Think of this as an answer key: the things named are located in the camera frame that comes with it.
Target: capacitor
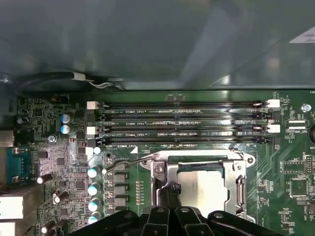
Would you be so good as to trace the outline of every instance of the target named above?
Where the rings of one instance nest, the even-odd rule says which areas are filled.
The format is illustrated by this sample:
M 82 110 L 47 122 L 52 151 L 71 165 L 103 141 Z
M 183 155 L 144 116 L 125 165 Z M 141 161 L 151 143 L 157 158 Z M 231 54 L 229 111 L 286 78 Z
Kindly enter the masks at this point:
M 29 115 L 29 111 L 26 109 L 19 109 L 18 110 L 18 115 L 22 117 L 27 117 Z
M 73 133 L 73 127 L 70 124 L 64 124 L 60 128 L 60 132 L 63 134 L 71 134 L 71 133 Z
M 100 220 L 102 215 L 98 211 L 94 211 L 88 219 L 88 224 L 93 224 Z
M 73 119 L 73 116 L 71 116 L 71 115 L 63 114 L 60 117 L 60 120 L 61 120 L 62 123 L 68 124 L 68 123 L 72 123 L 74 119 Z
M 57 142 L 57 136 L 56 135 L 49 135 L 48 138 L 47 138 L 48 142 L 50 143 L 55 143 Z
M 48 231 L 45 236 L 55 236 L 57 233 L 57 231 L 55 229 L 51 229 L 50 231 Z
M 30 120 L 26 117 L 19 117 L 19 118 L 17 118 L 16 122 L 18 124 L 25 125 L 25 124 L 28 124 L 30 122 Z
M 100 190 L 100 185 L 97 182 L 94 182 L 90 185 L 90 187 L 88 188 L 88 194 L 90 194 L 91 196 L 94 196 L 97 194 L 97 192 Z
M 48 181 L 50 181 L 52 179 L 53 179 L 53 175 L 52 174 L 45 174 L 45 175 L 40 176 L 40 177 L 37 178 L 37 183 L 38 184 L 46 183 L 46 182 L 48 182 Z
M 92 166 L 89 170 L 88 170 L 88 176 L 90 178 L 95 178 L 100 172 L 100 167 L 98 166 Z
M 43 234 L 46 234 L 48 231 L 50 231 L 54 226 L 56 225 L 56 221 L 55 220 L 50 220 L 48 221 L 48 223 L 46 223 L 42 228 L 41 228 L 41 232 Z
M 62 200 L 67 199 L 69 197 L 68 191 L 63 191 L 61 194 L 57 195 L 54 199 L 55 203 L 60 203 Z
M 89 211 L 91 211 L 91 212 L 97 211 L 100 204 L 101 204 L 101 201 L 99 198 L 93 198 L 88 205 Z

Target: black component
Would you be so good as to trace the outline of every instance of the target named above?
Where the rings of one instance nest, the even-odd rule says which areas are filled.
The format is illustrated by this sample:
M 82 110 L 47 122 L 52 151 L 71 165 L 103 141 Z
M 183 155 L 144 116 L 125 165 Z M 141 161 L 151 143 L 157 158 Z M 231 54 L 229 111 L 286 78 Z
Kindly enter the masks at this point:
M 107 214 L 111 215 L 111 214 L 114 214 L 115 213 L 115 210 L 107 210 Z
M 79 154 L 85 153 L 85 148 L 84 147 L 79 147 L 78 148 L 78 153 Z
M 289 229 L 289 224 L 288 224 L 288 223 L 283 223 L 283 224 L 282 224 L 282 228 L 283 228 L 284 230 Z
M 87 140 L 87 146 L 88 146 L 89 148 L 94 148 L 94 147 L 96 147 L 96 139 L 88 139 L 88 140 Z
M 188 206 L 176 209 L 157 206 L 143 211 L 140 217 L 130 210 L 107 210 L 107 213 L 112 215 L 69 236 L 282 236 L 225 211 L 214 211 L 206 219 Z
M 64 158 L 57 158 L 57 166 L 64 166 Z
M 314 201 L 308 202 L 307 205 L 309 206 L 310 210 L 315 211 L 315 202 Z
M 48 152 L 47 151 L 39 151 L 38 152 L 38 158 L 41 158 L 41 159 L 48 158 Z
M 62 208 L 62 209 L 60 210 L 60 214 L 61 214 L 61 215 L 68 215 L 68 209 Z
M 34 116 L 36 116 L 36 117 L 43 116 L 43 110 L 42 109 L 35 109 L 34 110 Z
M 128 210 L 127 206 L 117 206 L 115 207 L 115 210 Z
M 96 122 L 95 114 L 87 114 L 87 122 Z
M 315 145 L 315 123 L 310 126 L 309 129 L 309 138 L 310 141 Z
M 271 113 L 269 113 L 270 119 L 275 119 L 275 120 L 280 120 L 281 119 L 281 111 L 273 111 Z
M 83 118 L 84 117 L 84 111 L 76 111 L 74 116 L 76 118 Z
M 14 134 L 14 145 L 33 144 L 35 141 L 35 131 L 33 129 L 16 130 Z
M 69 103 L 69 97 L 55 95 L 49 100 L 49 102 L 51 104 L 68 104 Z
M 84 188 L 85 188 L 85 183 L 84 183 L 84 181 L 76 181 L 76 182 L 75 182 L 75 188 L 76 188 L 76 189 L 84 189 Z
M 112 187 L 112 186 L 107 186 L 107 187 L 106 187 L 106 191 L 107 191 L 107 192 L 114 192 L 114 187 Z
M 85 138 L 85 134 L 82 131 L 78 131 L 77 132 L 77 139 L 84 139 Z
M 280 137 L 273 137 L 272 138 L 272 144 L 280 145 L 280 143 L 281 143 L 281 138 Z

